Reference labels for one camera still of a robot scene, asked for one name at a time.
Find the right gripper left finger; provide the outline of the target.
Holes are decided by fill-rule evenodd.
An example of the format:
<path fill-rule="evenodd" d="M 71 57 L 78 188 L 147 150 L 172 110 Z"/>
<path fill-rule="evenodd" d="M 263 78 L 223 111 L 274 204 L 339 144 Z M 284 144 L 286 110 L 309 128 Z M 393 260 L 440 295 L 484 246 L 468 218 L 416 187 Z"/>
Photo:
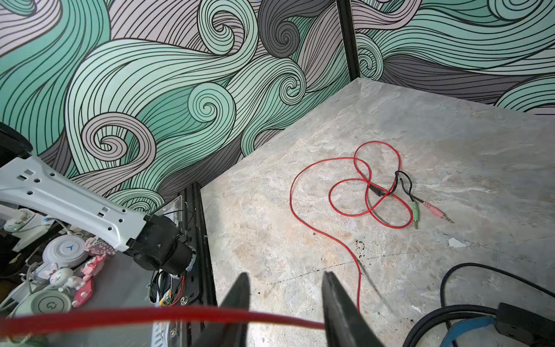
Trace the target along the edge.
<path fill-rule="evenodd" d="M 209 322 L 193 346 L 246 346 L 249 323 L 245 314 L 249 307 L 249 276 L 241 273 L 219 306 L 215 321 Z"/>

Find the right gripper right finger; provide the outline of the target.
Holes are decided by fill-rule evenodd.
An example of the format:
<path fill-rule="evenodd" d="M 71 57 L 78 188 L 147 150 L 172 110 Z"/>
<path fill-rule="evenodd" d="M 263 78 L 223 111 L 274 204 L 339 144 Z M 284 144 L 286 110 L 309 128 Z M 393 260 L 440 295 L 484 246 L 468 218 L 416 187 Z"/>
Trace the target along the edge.
<path fill-rule="evenodd" d="M 328 346 L 384 346 L 332 272 L 323 276 L 322 303 Z"/>

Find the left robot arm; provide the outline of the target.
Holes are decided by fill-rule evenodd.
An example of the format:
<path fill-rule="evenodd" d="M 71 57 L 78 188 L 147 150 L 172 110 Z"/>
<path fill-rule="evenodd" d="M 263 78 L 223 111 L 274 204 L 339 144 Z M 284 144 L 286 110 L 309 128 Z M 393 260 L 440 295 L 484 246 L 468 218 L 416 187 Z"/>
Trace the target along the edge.
<path fill-rule="evenodd" d="M 57 173 L 20 133 L 1 125 L 1 201 L 40 211 L 108 242 L 146 270 L 174 276 L 196 260 L 169 218 L 117 205 Z"/>

